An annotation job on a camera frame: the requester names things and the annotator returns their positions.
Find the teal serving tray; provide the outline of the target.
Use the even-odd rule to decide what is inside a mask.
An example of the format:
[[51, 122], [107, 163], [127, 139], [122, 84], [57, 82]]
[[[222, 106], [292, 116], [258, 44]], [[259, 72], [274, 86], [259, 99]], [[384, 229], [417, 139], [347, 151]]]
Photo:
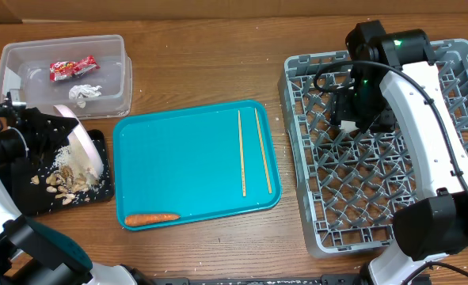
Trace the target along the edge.
[[[264, 174], [254, 109], [257, 108], [272, 194]], [[242, 116], [246, 197], [238, 139]], [[253, 100], [129, 116], [114, 127], [113, 168], [117, 219], [176, 214], [148, 229], [273, 208], [282, 185], [264, 106]]]

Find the red snack wrapper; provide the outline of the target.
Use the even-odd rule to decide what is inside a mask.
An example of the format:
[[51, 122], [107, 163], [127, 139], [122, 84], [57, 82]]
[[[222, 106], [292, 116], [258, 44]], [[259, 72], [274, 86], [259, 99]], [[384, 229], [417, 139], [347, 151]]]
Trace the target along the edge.
[[51, 82], [65, 81], [71, 78], [81, 77], [83, 74], [96, 69], [100, 69], [100, 65], [97, 63], [96, 59], [90, 55], [77, 62], [62, 61], [52, 63], [49, 67], [49, 78]]

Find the wooden chopstick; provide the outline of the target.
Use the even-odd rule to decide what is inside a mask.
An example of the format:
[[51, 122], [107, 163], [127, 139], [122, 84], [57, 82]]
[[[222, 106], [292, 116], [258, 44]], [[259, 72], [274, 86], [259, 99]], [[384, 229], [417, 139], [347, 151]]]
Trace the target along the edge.
[[254, 114], [255, 114], [255, 120], [256, 120], [256, 123], [257, 123], [257, 134], [258, 134], [260, 148], [261, 148], [261, 156], [262, 156], [262, 161], [263, 161], [263, 166], [264, 166], [264, 174], [265, 174], [265, 178], [266, 178], [266, 183], [267, 183], [267, 187], [268, 187], [268, 194], [272, 194], [272, 184], [271, 184], [271, 180], [270, 180], [270, 176], [269, 176], [269, 172], [268, 172], [268, 163], [267, 163], [267, 159], [266, 159], [266, 153], [265, 153], [265, 149], [264, 149], [264, 140], [263, 140], [263, 135], [262, 135], [262, 132], [261, 132], [261, 124], [260, 124], [260, 121], [259, 121], [257, 108], [254, 109]]
[[238, 139], [239, 139], [239, 152], [240, 152], [240, 164], [241, 164], [241, 175], [242, 175], [242, 196], [246, 197], [245, 159], [244, 159], [243, 135], [242, 135], [242, 116], [241, 116], [240, 110], [238, 110]]

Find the rice pile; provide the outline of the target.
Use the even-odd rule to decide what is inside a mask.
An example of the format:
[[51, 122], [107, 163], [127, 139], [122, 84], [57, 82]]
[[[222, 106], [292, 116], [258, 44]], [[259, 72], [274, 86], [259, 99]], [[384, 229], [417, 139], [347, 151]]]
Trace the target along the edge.
[[98, 184], [99, 177], [94, 174], [92, 162], [78, 146], [68, 145], [58, 149], [52, 168], [63, 178], [70, 177], [73, 181], [80, 179], [89, 186]]

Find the white tissue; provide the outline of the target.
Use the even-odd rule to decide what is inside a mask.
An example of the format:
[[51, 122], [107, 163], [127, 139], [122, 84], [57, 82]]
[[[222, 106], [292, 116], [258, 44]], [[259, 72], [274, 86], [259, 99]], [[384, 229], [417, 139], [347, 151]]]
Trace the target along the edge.
[[69, 91], [69, 99], [74, 101], [79, 108], [86, 106], [84, 98], [99, 97], [100, 95], [100, 85], [75, 85]]

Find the grey dishwasher rack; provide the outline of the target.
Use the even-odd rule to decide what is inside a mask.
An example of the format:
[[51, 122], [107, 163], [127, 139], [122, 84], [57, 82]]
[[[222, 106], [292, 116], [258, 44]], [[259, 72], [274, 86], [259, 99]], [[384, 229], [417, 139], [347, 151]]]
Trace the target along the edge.
[[[432, 46], [443, 99], [468, 155], [468, 40]], [[331, 124], [329, 96], [314, 88], [313, 79], [320, 67], [347, 59], [346, 51], [294, 55], [279, 80], [302, 230], [308, 252], [317, 258], [389, 245], [394, 212], [417, 197], [400, 131], [345, 133]]]

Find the orange carrot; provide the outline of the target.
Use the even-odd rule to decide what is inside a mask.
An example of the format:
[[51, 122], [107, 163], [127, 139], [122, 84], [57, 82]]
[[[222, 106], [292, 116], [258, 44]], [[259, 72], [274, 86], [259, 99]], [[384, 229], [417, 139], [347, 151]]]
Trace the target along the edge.
[[179, 218], [180, 215], [176, 214], [139, 214], [127, 216], [124, 222], [127, 226], [138, 227], [155, 223], [174, 221], [178, 220]]

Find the peanut shells pile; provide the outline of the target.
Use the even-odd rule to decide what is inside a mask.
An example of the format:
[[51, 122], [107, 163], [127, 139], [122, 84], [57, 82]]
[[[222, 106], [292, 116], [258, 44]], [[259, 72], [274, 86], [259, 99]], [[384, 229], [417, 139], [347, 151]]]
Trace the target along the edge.
[[40, 176], [34, 175], [30, 178], [30, 184], [43, 185], [45, 192], [53, 194], [63, 206], [73, 203], [79, 194], [89, 191], [89, 185], [83, 180], [73, 181], [70, 177], [63, 178], [58, 171], [49, 173], [44, 177], [44, 180], [40, 180]]

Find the black tray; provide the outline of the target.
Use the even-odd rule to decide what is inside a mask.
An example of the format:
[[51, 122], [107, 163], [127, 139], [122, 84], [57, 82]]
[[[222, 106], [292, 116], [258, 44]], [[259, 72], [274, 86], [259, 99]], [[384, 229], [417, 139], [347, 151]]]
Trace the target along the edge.
[[88, 203], [109, 201], [114, 196], [115, 188], [112, 185], [104, 134], [99, 130], [90, 130], [88, 135], [99, 152], [104, 170], [97, 184], [90, 186], [86, 192], [76, 192], [72, 201], [67, 204], [63, 203], [64, 198], [58, 198], [54, 192], [48, 192], [48, 184], [45, 182], [50, 174], [59, 171], [59, 163], [55, 160], [59, 153], [57, 150], [47, 152], [36, 164], [22, 158], [0, 168], [2, 183], [23, 215], [47, 215]]

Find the clear plastic bin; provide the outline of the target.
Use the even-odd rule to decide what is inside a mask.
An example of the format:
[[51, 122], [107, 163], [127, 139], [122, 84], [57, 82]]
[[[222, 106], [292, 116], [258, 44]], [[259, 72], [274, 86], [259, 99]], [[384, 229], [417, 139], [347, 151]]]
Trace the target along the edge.
[[0, 104], [53, 115], [65, 105], [80, 119], [126, 116], [132, 68], [120, 35], [8, 44], [0, 59]]

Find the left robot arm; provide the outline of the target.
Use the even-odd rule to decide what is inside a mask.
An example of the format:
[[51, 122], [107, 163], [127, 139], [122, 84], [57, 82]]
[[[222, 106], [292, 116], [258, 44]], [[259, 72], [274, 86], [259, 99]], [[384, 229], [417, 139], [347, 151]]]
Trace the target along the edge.
[[[79, 125], [74, 117], [0, 104], [0, 167], [56, 150]], [[23, 215], [0, 179], [0, 284], [148, 284], [126, 265], [94, 263], [71, 238]]]

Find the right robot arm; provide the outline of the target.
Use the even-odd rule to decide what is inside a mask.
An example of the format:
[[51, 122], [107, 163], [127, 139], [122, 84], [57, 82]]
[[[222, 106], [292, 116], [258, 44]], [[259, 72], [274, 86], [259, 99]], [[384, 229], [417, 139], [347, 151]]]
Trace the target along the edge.
[[424, 31], [388, 33], [379, 21], [368, 21], [345, 43], [352, 84], [334, 92], [332, 124], [346, 132], [398, 127], [417, 186], [417, 201], [394, 214], [394, 240], [363, 267], [359, 283], [409, 284], [468, 247], [468, 156]]

